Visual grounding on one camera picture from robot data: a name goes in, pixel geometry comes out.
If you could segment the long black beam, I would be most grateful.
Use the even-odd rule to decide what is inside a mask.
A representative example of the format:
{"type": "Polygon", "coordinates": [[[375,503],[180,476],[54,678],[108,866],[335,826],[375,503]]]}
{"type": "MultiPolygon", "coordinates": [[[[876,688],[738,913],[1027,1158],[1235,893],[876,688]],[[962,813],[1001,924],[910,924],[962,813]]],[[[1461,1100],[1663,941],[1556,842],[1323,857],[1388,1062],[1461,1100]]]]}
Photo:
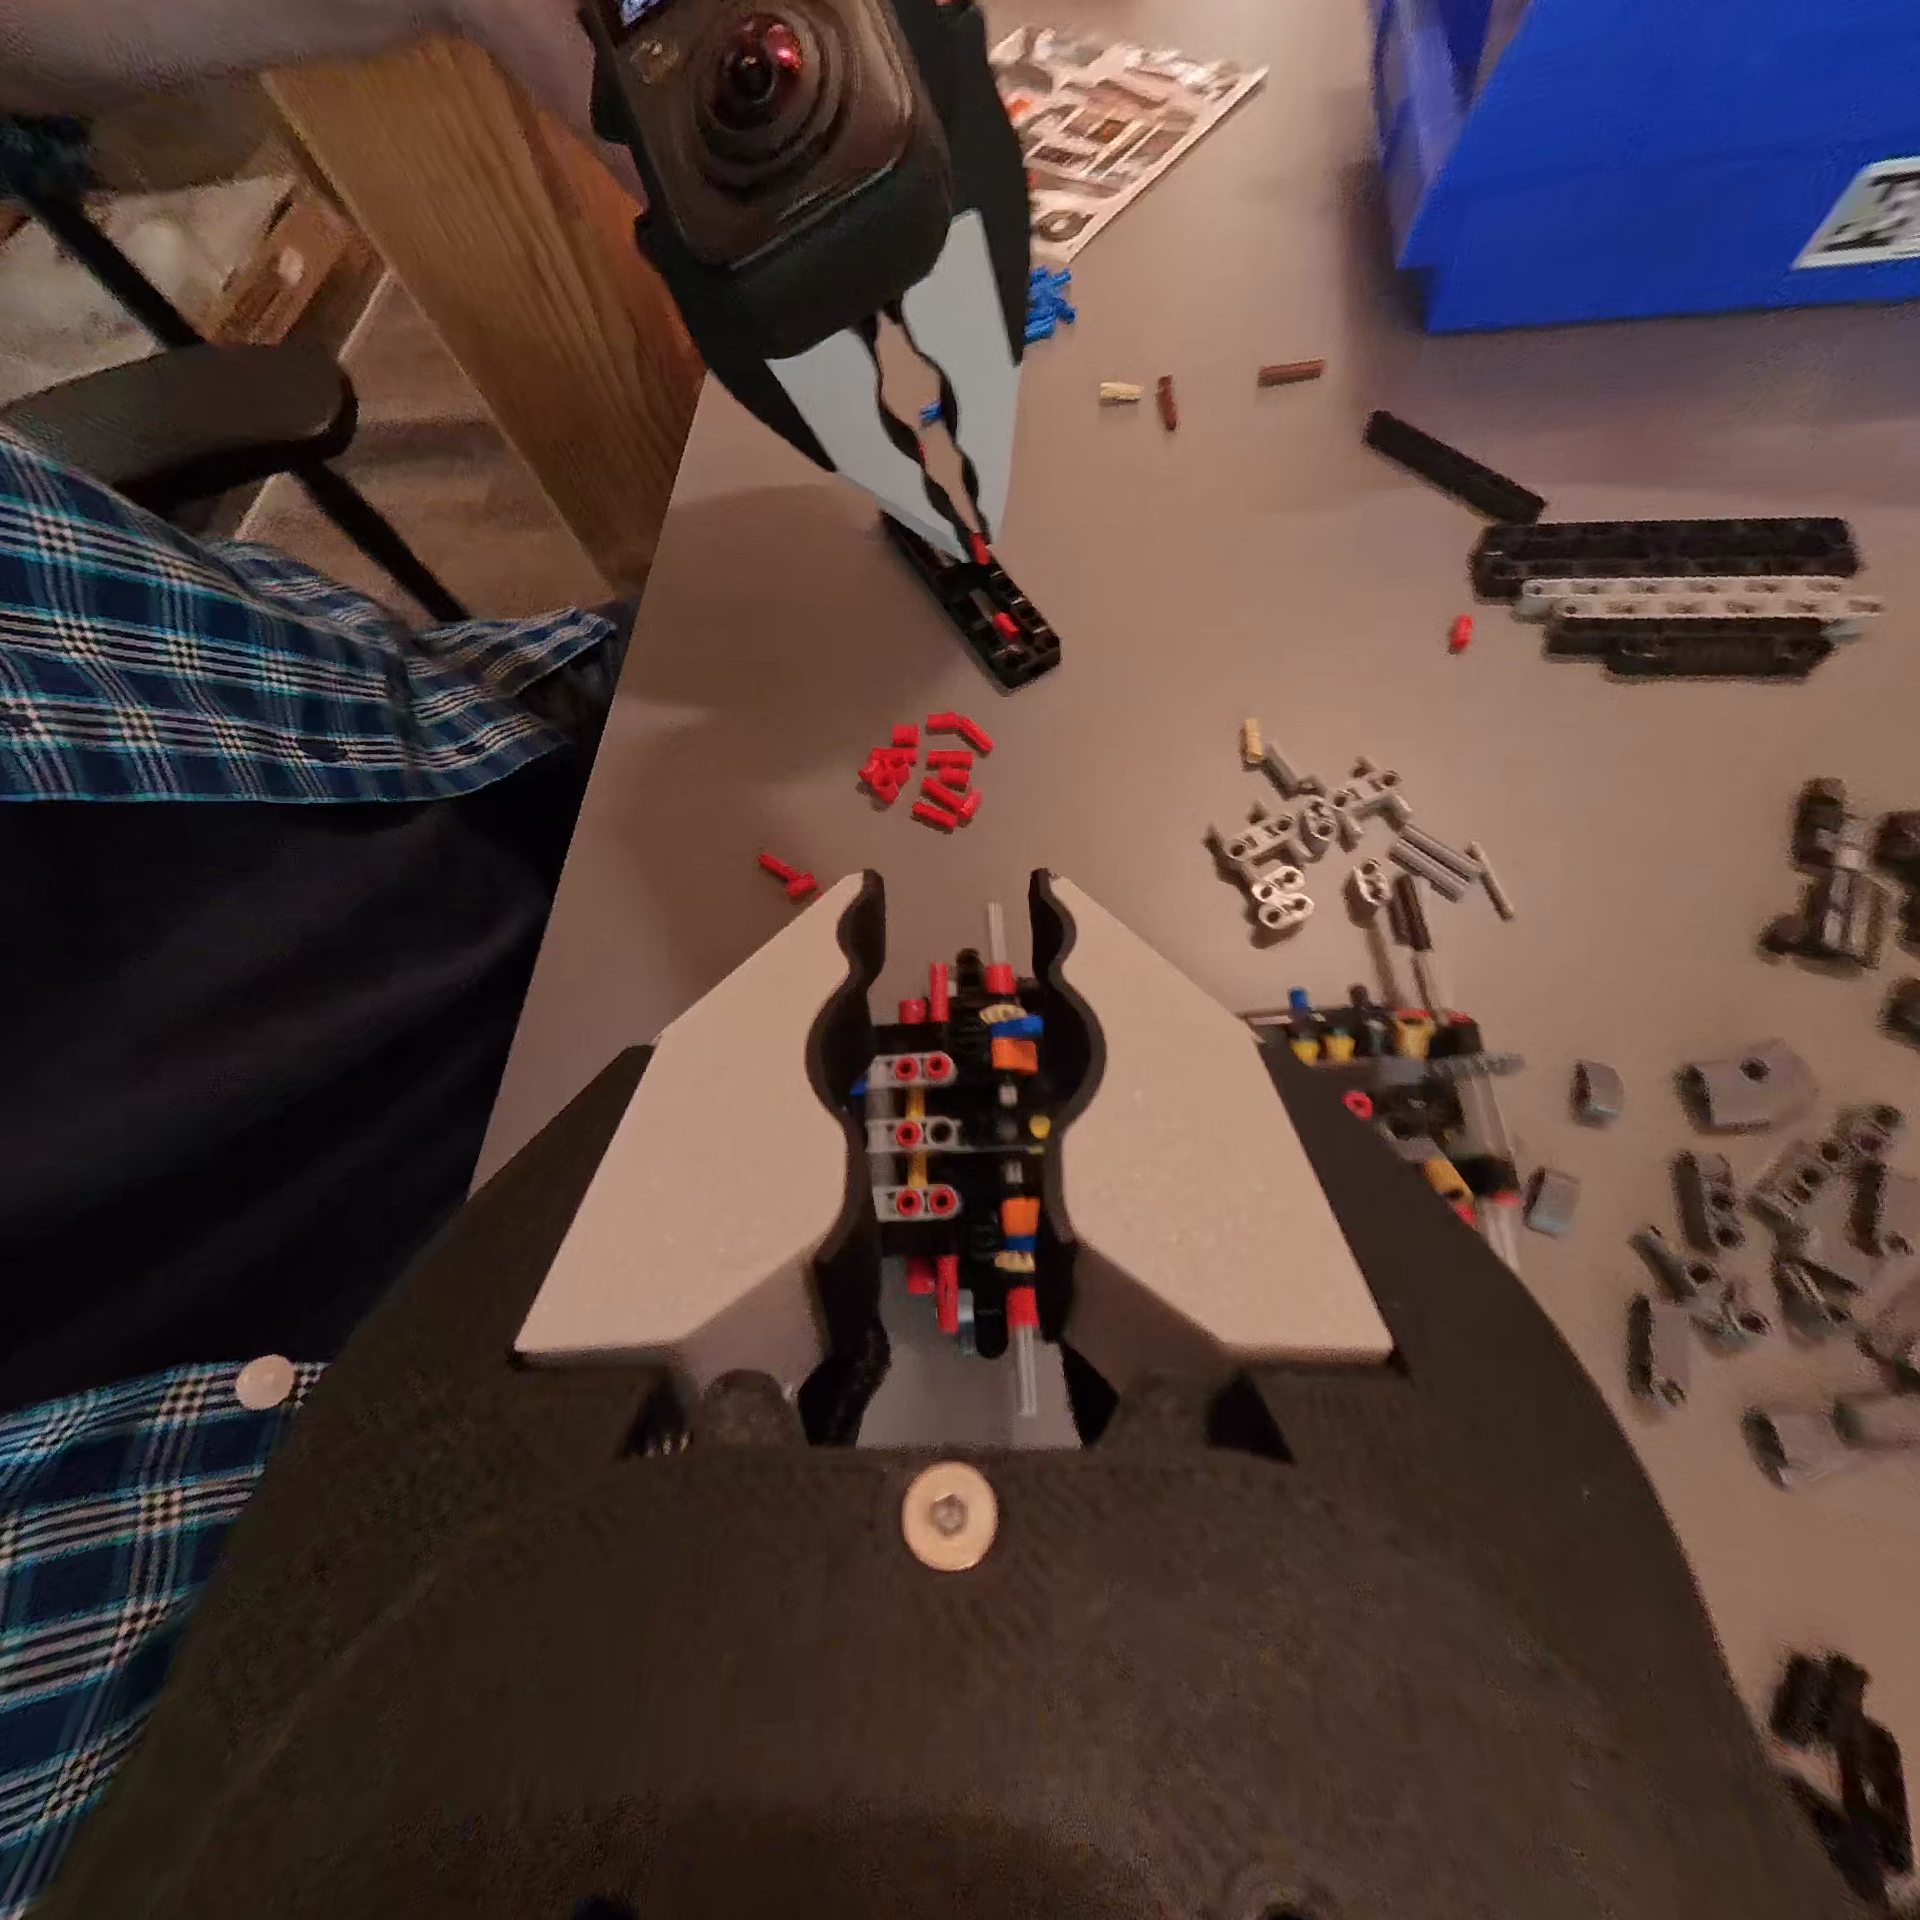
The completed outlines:
{"type": "Polygon", "coordinates": [[[1534,524],[1545,514],[1542,496],[1394,414],[1374,408],[1361,440],[1487,520],[1534,524]]]}

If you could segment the person's left forearm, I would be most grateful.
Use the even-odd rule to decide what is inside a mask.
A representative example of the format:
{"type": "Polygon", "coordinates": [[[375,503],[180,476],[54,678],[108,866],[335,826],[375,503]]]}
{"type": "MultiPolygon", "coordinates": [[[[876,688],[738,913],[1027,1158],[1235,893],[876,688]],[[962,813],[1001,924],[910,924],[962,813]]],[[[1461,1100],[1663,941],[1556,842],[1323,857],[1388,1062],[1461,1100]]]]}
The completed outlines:
{"type": "Polygon", "coordinates": [[[3,105],[82,111],[444,37],[479,47],[537,108],[590,129],[593,45],[562,1],[5,1],[3,105]]]}

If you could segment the sticker sheet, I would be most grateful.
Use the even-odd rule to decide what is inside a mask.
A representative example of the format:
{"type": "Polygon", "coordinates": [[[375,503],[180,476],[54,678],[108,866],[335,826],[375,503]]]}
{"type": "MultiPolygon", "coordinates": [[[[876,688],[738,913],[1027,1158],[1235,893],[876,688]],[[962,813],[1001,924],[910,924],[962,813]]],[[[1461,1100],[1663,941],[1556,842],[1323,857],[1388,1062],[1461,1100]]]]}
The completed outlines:
{"type": "Polygon", "coordinates": [[[1140,194],[1250,100],[1266,65],[1019,26],[989,47],[1030,214],[1030,253],[1067,264],[1140,194]]]}

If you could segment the pile of grey connector pieces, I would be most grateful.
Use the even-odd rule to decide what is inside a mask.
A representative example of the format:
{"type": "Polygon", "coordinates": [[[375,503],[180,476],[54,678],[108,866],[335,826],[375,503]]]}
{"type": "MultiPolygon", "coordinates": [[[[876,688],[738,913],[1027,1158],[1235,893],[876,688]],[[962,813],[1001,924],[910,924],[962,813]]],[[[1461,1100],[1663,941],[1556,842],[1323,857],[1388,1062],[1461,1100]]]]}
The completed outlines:
{"type": "Polygon", "coordinates": [[[1427,826],[1397,768],[1356,756],[1343,777],[1326,778],[1287,756],[1266,728],[1258,769],[1241,765],[1239,727],[1235,748],[1262,797],[1239,823],[1206,826],[1204,848],[1254,941],[1292,941],[1332,910],[1409,951],[1428,945],[1428,903],[1476,898],[1500,924],[1518,919],[1484,845],[1457,845],[1427,826]]]}

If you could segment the pile of black connector pieces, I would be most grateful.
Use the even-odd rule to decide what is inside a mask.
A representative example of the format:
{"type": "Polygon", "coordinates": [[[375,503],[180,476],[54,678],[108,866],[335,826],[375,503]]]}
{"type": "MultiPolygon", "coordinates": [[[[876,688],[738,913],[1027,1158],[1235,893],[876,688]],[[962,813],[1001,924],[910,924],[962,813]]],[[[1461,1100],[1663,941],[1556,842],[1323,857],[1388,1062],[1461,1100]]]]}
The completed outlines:
{"type": "Polygon", "coordinates": [[[1858,809],[1835,777],[1809,778],[1793,807],[1797,905],[1759,935],[1759,951],[1815,968],[1865,970],[1889,944],[1918,951],[1918,812],[1858,809]]]}

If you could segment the pile of red pins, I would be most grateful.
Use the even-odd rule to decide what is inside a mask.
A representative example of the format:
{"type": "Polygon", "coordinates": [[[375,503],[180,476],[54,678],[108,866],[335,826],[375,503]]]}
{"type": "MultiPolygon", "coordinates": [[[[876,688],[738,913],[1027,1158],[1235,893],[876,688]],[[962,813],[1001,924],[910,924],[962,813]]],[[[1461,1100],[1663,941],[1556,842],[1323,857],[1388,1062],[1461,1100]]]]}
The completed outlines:
{"type": "Polygon", "coordinates": [[[906,809],[934,832],[966,829],[981,807],[981,764],[995,736],[962,710],[930,710],[901,722],[873,745],[854,769],[854,791],[877,809],[906,809]]]}

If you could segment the cardboard box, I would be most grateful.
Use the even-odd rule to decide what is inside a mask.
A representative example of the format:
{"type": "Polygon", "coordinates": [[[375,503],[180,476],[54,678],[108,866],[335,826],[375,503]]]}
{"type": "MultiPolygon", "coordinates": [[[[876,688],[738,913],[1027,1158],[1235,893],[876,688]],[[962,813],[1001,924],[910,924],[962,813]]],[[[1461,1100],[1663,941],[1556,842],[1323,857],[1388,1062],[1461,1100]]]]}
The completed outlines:
{"type": "Polygon", "coordinates": [[[339,352],[385,278],[387,263],[329,189],[298,181],[196,328],[217,344],[339,352]]]}

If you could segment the wooden post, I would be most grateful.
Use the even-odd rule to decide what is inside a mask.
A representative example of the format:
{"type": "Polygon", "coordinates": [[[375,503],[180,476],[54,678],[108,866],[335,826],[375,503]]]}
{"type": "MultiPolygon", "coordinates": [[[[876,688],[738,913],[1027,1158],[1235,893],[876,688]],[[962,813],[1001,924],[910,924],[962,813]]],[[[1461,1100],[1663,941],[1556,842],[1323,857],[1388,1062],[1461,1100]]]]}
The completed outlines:
{"type": "Polygon", "coordinates": [[[627,189],[465,39],[268,90],[587,560],[644,588],[706,370],[627,189]]]}

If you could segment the multicoloured lego assembly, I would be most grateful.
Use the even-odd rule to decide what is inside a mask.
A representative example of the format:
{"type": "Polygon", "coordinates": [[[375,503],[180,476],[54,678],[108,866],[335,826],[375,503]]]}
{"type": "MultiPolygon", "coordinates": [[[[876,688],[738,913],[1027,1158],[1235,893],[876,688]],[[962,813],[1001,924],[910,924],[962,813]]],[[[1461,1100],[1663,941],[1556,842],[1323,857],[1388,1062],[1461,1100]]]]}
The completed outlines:
{"type": "MultiPolygon", "coordinates": [[[[1473,1231],[1513,1200],[1494,1144],[1500,1106],[1482,1106],[1519,1068],[1487,1050],[1465,1015],[1346,1005],[1294,994],[1245,1022],[1278,1069],[1294,1060],[1332,1090],[1349,1128],[1374,1143],[1473,1231]]],[[[1066,1400],[1059,1310],[1066,1255],[1050,1228],[1050,1169],[1085,1044],[1050,1034],[1036,968],[1014,966],[993,903],[987,941],[927,970],[921,996],[876,1024],[876,1053],[847,1097],[861,1117],[881,1247],[902,1296],[927,1310],[927,1336],[954,1365],[996,1367],[1006,1433],[1066,1400]]]]}

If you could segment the blue storage bin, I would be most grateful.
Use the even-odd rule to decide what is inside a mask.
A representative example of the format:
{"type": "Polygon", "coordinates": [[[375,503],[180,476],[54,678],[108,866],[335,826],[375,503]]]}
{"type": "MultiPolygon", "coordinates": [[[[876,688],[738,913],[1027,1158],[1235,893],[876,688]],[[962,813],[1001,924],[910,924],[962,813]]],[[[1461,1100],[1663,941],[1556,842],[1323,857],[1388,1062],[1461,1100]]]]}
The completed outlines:
{"type": "Polygon", "coordinates": [[[1428,333],[1918,298],[1915,1],[1374,1],[1428,333]]]}

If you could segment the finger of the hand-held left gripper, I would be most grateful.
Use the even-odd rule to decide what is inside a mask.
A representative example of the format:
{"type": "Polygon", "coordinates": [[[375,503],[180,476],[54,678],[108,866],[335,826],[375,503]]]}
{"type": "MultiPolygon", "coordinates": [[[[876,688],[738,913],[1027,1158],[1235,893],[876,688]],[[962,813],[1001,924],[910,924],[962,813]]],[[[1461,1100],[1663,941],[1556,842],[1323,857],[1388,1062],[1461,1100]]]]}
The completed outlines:
{"type": "Polygon", "coordinates": [[[1001,527],[1013,480],[1023,298],[1023,253],[1014,253],[1014,306],[1006,308],[986,214],[964,208],[932,271],[902,296],[899,319],[906,420],[918,431],[932,481],[966,533],[986,538],[1001,527]],[[921,407],[943,392],[958,399],[958,423],[921,424],[921,407]]]}
{"type": "Polygon", "coordinates": [[[949,560],[969,558],[969,527],[932,481],[918,431],[882,394],[881,359],[865,322],[773,359],[769,370],[828,468],[949,560]]]}

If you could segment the black lego frame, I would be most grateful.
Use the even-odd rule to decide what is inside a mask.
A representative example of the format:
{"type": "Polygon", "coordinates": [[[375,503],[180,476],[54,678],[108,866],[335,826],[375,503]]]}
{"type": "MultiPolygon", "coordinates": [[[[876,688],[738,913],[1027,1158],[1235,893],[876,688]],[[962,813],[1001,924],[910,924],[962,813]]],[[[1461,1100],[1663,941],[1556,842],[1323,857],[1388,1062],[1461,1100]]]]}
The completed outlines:
{"type": "Polygon", "coordinates": [[[1513,604],[1537,580],[1854,577],[1838,516],[1537,519],[1487,526],[1469,556],[1479,598],[1513,604]]]}
{"type": "Polygon", "coordinates": [[[975,567],[969,551],[951,558],[889,511],[881,514],[881,527],[998,688],[1018,690],[1060,662],[1059,632],[996,558],[987,569],[975,567]]]}

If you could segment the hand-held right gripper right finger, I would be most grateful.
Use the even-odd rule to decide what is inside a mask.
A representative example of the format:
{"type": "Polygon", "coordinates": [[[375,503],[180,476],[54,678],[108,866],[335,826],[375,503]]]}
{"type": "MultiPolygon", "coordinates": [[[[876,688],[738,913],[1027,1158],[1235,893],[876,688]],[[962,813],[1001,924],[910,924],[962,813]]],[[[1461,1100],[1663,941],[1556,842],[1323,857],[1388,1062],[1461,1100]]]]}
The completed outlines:
{"type": "Polygon", "coordinates": [[[1254,1031],[1078,881],[1036,869],[1046,1031],[1082,1039],[1046,1223],[1074,1439],[1156,1389],[1250,1444],[1285,1392],[1371,1399],[1397,1341],[1254,1031]]]}

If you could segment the light grey beam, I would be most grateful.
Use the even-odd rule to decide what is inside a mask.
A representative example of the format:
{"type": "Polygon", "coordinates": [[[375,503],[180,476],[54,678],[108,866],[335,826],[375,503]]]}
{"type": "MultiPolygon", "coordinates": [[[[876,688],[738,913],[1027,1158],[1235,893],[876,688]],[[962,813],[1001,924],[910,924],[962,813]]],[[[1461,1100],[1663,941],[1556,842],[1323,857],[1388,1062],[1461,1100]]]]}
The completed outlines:
{"type": "Polygon", "coordinates": [[[1839,575],[1803,573],[1743,573],[1743,575],[1687,575],[1687,577],[1542,577],[1522,585],[1518,597],[1519,617],[1548,621],[1545,608],[1561,597],[1614,597],[1614,594],[1707,594],[1733,597],[1743,592],[1854,592],[1839,575]]]}
{"type": "Polygon", "coordinates": [[[1854,632],[1881,617],[1885,604],[1875,594],[1857,592],[1743,592],[1733,597],[1694,594],[1614,594],[1614,597],[1561,597],[1548,604],[1545,617],[1556,623],[1570,621],[1675,621],[1675,618],[1811,618],[1825,631],[1854,632]]]}

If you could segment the pile of small black pins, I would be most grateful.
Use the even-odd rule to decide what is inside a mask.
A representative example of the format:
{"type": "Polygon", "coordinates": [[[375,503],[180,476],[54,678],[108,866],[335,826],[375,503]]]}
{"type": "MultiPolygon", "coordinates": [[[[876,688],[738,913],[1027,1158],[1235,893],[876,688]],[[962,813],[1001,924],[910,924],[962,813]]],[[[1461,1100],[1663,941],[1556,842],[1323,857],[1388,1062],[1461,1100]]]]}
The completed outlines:
{"type": "Polygon", "coordinates": [[[1905,1750],[1865,1709],[1865,1669],[1839,1653],[1793,1653],[1766,1709],[1766,1733],[1815,1762],[1820,1781],[1787,1772],[1828,1861],[1867,1906],[1889,1913],[1915,1886],[1914,1815],[1905,1750]]]}

